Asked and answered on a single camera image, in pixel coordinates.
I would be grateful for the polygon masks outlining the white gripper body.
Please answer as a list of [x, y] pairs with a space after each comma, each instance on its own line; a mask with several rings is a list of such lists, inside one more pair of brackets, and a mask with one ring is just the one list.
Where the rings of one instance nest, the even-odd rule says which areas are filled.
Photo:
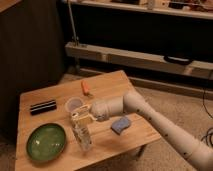
[[91, 105], [90, 113], [98, 121], [107, 121], [111, 117], [120, 116], [123, 114], [123, 98], [98, 100]]

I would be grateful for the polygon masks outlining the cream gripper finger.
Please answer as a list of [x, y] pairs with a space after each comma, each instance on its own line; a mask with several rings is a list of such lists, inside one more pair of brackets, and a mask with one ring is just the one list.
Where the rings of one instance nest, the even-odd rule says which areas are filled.
[[90, 106], [89, 105], [83, 105], [81, 107], [78, 107], [76, 109], [74, 109], [71, 112], [71, 116], [72, 117], [80, 117], [80, 116], [85, 116], [89, 113], [90, 110]]
[[86, 115], [78, 115], [77, 113], [72, 115], [73, 120], [76, 122], [93, 122], [96, 121], [96, 119], [91, 114]]

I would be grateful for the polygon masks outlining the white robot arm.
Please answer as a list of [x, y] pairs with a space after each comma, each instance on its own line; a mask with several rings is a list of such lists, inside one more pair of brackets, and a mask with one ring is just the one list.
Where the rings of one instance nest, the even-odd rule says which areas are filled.
[[147, 120], [164, 140], [198, 171], [213, 171], [213, 149], [157, 112], [137, 91], [98, 100], [79, 106], [70, 112], [74, 136], [80, 147], [87, 149], [90, 134], [87, 125], [104, 122], [111, 117], [136, 113]]

